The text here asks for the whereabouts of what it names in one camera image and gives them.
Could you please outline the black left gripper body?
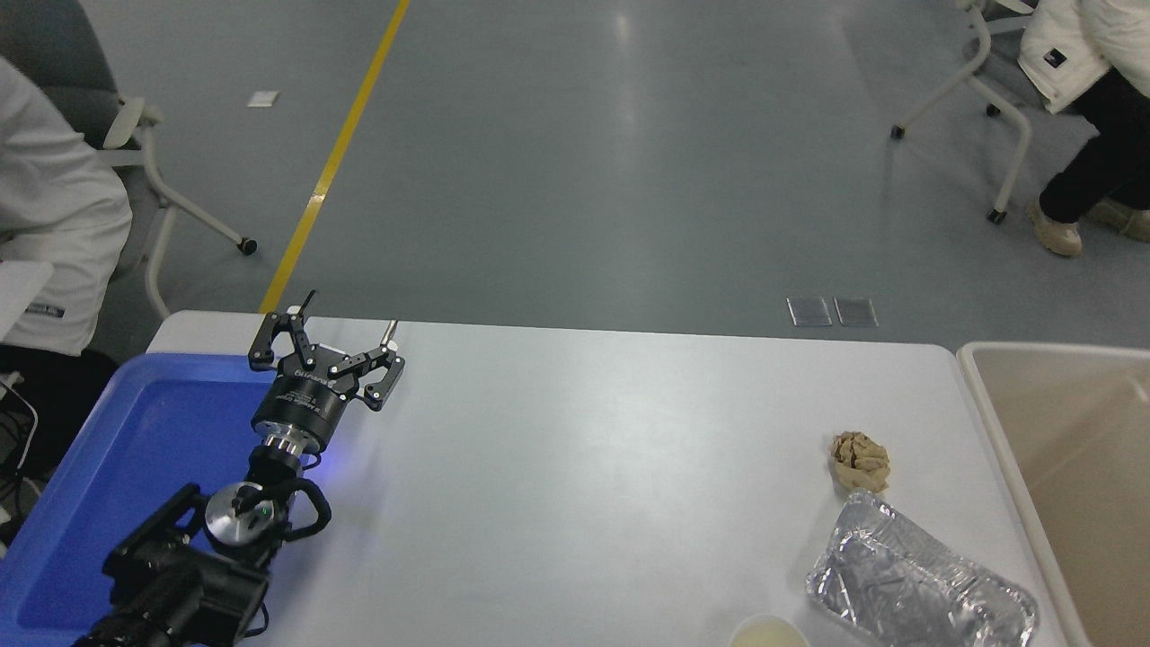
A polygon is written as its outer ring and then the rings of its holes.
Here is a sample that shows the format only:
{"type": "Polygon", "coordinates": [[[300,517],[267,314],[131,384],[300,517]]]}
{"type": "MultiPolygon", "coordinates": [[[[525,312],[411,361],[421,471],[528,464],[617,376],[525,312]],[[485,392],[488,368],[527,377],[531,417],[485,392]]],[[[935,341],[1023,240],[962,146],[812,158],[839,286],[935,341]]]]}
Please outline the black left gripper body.
{"type": "Polygon", "coordinates": [[[332,378],[329,369],[322,363],[308,368],[299,359],[281,360],[270,391],[251,419],[255,433],[268,437],[296,430],[308,447],[328,447],[358,388],[352,373],[332,378]]]}

